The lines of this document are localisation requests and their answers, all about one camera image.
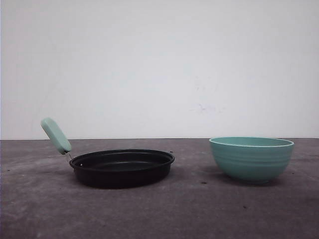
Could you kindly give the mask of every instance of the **black frying pan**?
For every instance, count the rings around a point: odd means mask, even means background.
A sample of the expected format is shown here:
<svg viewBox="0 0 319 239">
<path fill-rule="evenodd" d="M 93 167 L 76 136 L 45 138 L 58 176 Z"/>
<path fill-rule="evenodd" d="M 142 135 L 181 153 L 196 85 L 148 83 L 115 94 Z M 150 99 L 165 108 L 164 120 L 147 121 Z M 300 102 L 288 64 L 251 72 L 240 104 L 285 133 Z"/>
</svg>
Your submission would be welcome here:
<svg viewBox="0 0 319 239">
<path fill-rule="evenodd" d="M 41 126 L 61 154 L 71 151 L 71 144 L 51 118 Z M 118 149 L 88 153 L 69 163 L 76 178 L 85 185 L 100 188 L 142 186 L 168 175 L 174 156 L 150 149 Z"/>
</svg>

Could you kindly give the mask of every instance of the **gray concrete surface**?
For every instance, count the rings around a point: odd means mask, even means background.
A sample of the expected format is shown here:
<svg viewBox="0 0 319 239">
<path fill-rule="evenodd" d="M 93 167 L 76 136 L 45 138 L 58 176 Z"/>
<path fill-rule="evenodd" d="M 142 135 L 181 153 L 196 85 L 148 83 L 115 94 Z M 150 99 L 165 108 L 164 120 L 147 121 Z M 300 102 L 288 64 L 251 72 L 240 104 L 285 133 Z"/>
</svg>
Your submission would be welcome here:
<svg viewBox="0 0 319 239">
<path fill-rule="evenodd" d="M 318 239 L 319 139 L 292 139 L 286 171 L 265 186 L 216 166 L 207 139 L 72 140 L 72 156 L 173 151 L 170 174 L 139 188 L 81 185 L 48 140 L 1 142 L 2 239 Z"/>
</svg>

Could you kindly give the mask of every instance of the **ceramic bowl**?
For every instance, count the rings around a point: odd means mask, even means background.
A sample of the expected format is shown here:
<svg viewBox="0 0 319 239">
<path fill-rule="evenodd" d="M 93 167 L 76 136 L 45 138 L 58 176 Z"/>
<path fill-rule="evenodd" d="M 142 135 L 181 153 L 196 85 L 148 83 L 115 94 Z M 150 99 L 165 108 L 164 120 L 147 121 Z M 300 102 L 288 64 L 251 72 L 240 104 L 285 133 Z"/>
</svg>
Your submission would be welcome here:
<svg viewBox="0 0 319 239">
<path fill-rule="evenodd" d="M 263 184 L 286 169 L 294 143 L 260 137 L 219 137 L 209 140 L 218 167 L 230 177 Z"/>
</svg>

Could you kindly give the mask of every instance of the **white wall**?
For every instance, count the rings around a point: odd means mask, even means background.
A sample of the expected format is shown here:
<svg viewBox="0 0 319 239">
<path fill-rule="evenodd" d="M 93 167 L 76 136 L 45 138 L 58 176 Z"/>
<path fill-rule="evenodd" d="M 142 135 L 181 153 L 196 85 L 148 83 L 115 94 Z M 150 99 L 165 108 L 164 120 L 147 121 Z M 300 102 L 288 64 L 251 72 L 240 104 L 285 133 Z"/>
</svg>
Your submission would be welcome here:
<svg viewBox="0 0 319 239">
<path fill-rule="evenodd" d="M 319 137 L 317 0 L 2 0 L 1 138 Z"/>
</svg>

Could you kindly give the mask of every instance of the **mint green handle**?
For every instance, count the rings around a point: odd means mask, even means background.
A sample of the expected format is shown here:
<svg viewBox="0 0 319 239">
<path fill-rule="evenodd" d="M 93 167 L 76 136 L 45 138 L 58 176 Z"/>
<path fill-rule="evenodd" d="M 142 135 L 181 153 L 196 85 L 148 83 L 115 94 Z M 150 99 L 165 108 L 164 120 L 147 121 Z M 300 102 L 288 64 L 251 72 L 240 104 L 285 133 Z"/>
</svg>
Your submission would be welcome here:
<svg viewBox="0 0 319 239">
<path fill-rule="evenodd" d="M 70 142 L 53 119 L 45 118 L 41 120 L 41 126 L 61 154 L 71 151 Z"/>
</svg>

